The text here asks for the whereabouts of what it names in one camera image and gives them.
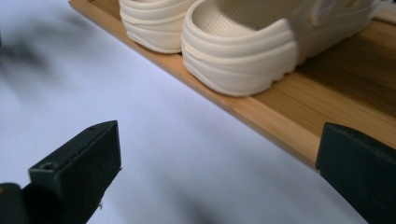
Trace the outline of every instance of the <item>white backdrop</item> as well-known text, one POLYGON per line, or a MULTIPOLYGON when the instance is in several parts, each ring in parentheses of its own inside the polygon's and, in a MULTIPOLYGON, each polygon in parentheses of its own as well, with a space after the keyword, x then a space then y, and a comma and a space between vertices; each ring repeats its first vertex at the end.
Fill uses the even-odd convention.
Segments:
POLYGON ((89 223, 365 223, 315 171, 70 8, 0 2, 0 183, 95 123, 123 170, 89 223))

